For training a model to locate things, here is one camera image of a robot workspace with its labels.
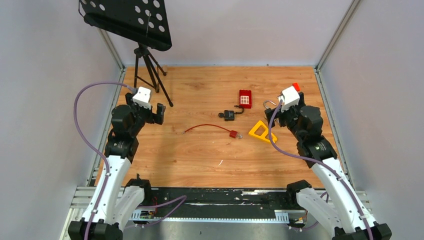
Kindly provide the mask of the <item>brass padlock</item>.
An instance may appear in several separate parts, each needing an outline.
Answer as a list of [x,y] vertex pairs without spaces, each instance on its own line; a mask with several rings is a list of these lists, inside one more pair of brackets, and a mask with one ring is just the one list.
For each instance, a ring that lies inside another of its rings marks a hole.
[[276,106],[277,106],[277,104],[276,103],[274,103],[273,101],[271,101],[271,100],[265,100],[264,102],[263,102],[263,106],[264,106],[264,108],[266,109],[266,110],[268,110],[268,109],[274,109]]

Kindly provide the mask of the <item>black padlock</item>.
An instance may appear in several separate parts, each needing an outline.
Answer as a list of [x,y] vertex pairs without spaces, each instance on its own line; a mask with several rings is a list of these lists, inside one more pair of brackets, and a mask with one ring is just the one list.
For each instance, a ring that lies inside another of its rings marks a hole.
[[228,121],[234,121],[235,115],[243,114],[245,111],[245,108],[241,105],[234,105],[235,108],[241,109],[241,111],[236,112],[234,110],[224,110],[223,112],[218,113],[219,118],[223,118],[226,122]]

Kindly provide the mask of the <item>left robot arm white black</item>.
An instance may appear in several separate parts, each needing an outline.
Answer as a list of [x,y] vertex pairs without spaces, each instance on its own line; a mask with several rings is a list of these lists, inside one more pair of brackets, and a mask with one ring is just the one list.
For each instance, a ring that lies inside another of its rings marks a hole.
[[71,221],[67,233],[72,240],[121,240],[135,208],[149,206],[153,193],[148,180],[131,179],[118,197],[139,146],[137,136],[145,124],[162,125],[166,107],[153,112],[151,94],[138,90],[125,95],[126,104],[111,112],[112,128],[104,150],[105,163],[91,201],[81,220]]

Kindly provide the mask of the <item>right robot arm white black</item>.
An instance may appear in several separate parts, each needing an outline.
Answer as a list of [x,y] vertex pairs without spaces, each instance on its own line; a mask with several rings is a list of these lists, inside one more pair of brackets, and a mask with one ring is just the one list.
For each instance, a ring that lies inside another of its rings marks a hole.
[[329,205],[306,181],[287,185],[286,204],[292,209],[304,208],[326,229],[332,240],[389,240],[392,231],[378,223],[363,205],[346,177],[337,153],[323,136],[324,120],[318,107],[306,105],[304,94],[293,87],[278,96],[274,109],[266,109],[268,127],[278,120],[297,140],[296,158],[306,161],[320,179],[332,201]]

